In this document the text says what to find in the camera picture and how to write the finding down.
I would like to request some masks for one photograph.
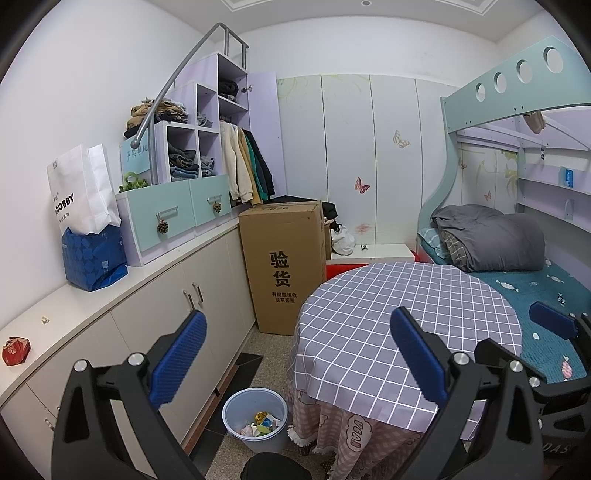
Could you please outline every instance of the trash bin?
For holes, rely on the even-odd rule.
[[[279,426],[269,435],[245,437],[240,431],[254,422],[260,411],[281,419]],[[228,432],[244,442],[253,452],[279,453],[287,446],[287,417],[289,412],[282,396],[267,388],[248,388],[231,396],[222,409],[223,424]]]

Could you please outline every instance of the blue rubber pad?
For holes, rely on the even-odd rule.
[[[425,398],[443,407],[448,398],[443,367],[400,308],[390,316],[390,333]]]
[[[172,402],[207,335],[207,321],[195,312],[152,372],[149,399],[154,408]]]
[[[574,319],[540,301],[531,305],[530,319],[564,340],[570,340],[579,334]]]

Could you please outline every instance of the metal screw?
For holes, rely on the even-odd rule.
[[[86,360],[78,360],[74,364],[74,370],[77,372],[83,372],[88,367],[88,362]]]
[[[470,361],[470,357],[464,352],[458,352],[453,355],[453,361],[458,365],[466,365]]]
[[[519,372],[521,372],[523,370],[523,365],[521,364],[521,362],[518,362],[517,360],[513,360],[509,364],[509,368],[511,368],[516,374],[518,374]]]
[[[134,367],[141,365],[143,361],[144,356],[141,353],[132,353],[127,359],[127,363],[133,365]]]

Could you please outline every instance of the teal bedsheet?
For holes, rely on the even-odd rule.
[[[439,258],[435,250],[425,242],[421,242],[421,246],[435,263],[451,264]],[[536,301],[544,302],[565,314],[572,312],[579,315],[582,312],[591,312],[591,292],[580,282],[550,260],[546,261],[543,270],[537,272],[494,271],[470,275],[490,285],[511,304],[521,324],[521,358],[546,375],[548,383],[564,381],[565,357],[572,369],[572,379],[586,375],[573,345],[532,322],[529,315],[530,305]]]

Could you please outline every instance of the grey duvet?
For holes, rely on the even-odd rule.
[[[432,220],[440,233],[450,233],[463,245],[468,272],[544,267],[544,234],[524,213],[505,215],[481,205],[450,205],[435,211]]]

